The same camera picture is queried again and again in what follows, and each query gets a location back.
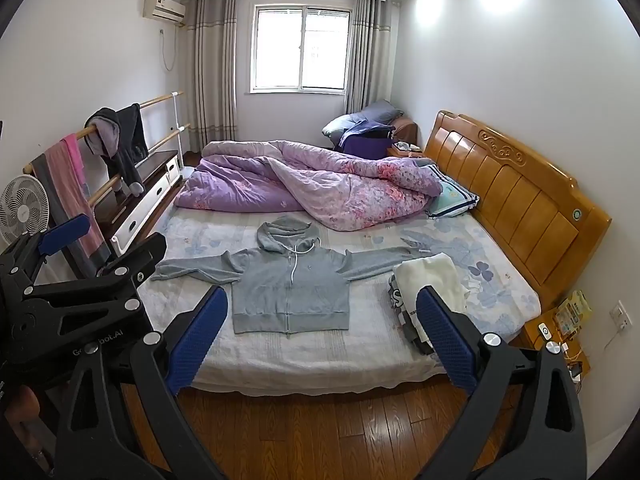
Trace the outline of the left grey curtain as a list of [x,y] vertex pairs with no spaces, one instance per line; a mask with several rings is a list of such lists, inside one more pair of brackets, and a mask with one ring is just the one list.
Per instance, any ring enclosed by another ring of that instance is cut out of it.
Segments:
[[186,104],[191,150],[236,139],[236,0],[186,5]]

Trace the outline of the right grey curtain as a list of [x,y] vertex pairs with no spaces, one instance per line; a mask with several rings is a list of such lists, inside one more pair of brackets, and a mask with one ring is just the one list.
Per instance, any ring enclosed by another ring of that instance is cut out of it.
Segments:
[[345,90],[346,113],[359,112],[386,96],[392,7],[388,0],[355,0]]

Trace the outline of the window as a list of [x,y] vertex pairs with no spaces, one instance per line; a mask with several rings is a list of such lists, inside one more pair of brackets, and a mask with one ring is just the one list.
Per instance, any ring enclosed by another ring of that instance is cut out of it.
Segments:
[[322,6],[256,6],[253,93],[345,91],[352,14]]

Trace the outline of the grey curtain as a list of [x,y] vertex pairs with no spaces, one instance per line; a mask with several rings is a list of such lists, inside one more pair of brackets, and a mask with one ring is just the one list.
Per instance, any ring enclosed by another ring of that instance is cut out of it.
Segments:
[[186,5],[186,104],[191,150],[236,139],[236,0]]
[[345,90],[346,113],[359,112],[386,96],[392,7],[388,0],[355,0]]

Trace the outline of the wall socket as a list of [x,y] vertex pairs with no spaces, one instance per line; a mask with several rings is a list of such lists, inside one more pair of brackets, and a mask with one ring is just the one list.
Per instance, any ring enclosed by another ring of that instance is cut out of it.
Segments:
[[618,300],[616,305],[612,307],[610,317],[616,326],[616,332],[619,334],[626,333],[626,331],[632,326],[631,318],[620,300]]

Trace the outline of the white drawer cabinet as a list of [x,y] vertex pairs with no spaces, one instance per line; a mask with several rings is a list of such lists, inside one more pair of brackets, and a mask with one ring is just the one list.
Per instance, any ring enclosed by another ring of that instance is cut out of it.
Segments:
[[180,181],[178,152],[156,151],[142,162],[138,173],[144,186],[140,196],[133,196],[123,185],[119,192],[106,193],[94,207],[104,240],[117,257],[129,249],[167,193]]

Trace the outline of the pink striped towel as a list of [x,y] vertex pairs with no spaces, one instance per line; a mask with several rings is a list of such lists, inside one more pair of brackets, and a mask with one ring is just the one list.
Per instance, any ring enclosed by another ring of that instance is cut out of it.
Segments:
[[76,134],[66,136],[35,158],[32,161],[32,174],[47,193],[51,226],[58,226],[78,214],[88,218],[88,233],[67,246],[63,252],[76,274],[83,278],[94,278],[112,253],[88,202],[89,190]]

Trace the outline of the striped pillow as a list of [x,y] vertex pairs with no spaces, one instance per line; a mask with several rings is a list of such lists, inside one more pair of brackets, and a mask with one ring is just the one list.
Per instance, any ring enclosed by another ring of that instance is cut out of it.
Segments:
[[442,186],[442,192],[426,208],[426,212],[431,218],[455,217],[470,211],[478,205],[480,196],[470,192],[453,178],[448,177],[435,165],[431,165],[430,168]]

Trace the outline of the wooden headboard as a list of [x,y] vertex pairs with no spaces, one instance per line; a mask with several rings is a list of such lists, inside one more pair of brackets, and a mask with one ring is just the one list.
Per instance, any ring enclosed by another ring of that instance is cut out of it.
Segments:
[[612,218],[570,174],[470,116],[441,110],[424,154],[480,198],[472,215],[537,293],[541,309],[559,304]]

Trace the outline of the purple floral quilt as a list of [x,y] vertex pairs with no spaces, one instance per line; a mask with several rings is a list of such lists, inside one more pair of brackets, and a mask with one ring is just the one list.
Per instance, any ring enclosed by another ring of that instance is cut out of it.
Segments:
[[175,204],[220,212],[303,211],[334,231],[352,232],[404,218],[442,194],[430,164],[369,160],[287,140],[218,141]]

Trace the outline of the grey zip hoodie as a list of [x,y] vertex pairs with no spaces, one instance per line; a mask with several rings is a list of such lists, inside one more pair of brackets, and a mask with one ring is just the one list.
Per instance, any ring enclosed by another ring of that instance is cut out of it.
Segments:
[[318,226],[283,216],[256,232],[256,246],[219,256],[166,259],[152,279],[195,278],[232,289],[235,333],[299,334],[349,329],[349,287],[421,253],[405,246],[336,252]]

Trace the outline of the folded white cloth stack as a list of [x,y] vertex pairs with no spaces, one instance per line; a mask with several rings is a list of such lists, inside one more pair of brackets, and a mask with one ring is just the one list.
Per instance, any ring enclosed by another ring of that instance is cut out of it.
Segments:
[[454,262],[445,254],[409,260],[395,266],[388,281],[390,306],[398,317],[400,328],[409,344],[424,356],[434,352],[416,313],[416,297],[425,286],[432,286],[446,306],[465,313],[469,291],[462,286]]

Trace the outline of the wooden nightstand with items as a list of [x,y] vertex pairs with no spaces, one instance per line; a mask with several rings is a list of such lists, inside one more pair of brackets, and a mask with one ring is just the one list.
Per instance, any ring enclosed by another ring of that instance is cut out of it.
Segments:
[[557,306],[539,315],[524,325],[523,339],[534,349],[544,348],[553,341],[560,347],[570,376],[577,389],[590,372],[590,364],[578,335],[592,310],[585,294],[576,289]]

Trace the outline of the white standing fan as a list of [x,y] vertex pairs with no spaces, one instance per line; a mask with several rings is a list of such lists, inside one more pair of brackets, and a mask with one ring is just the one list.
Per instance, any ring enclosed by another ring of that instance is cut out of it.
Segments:
[[49,199],[43,185],[30,174],[12,179],[1,193],[1,236],[12,244],[24,233],[36,234],[49,225]]

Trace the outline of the white air conditioner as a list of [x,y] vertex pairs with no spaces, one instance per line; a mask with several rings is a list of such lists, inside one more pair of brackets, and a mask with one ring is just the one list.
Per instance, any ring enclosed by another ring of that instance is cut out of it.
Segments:
[[186,7],[174,0],[144,0],[142,15],[180,26],[186,18]]

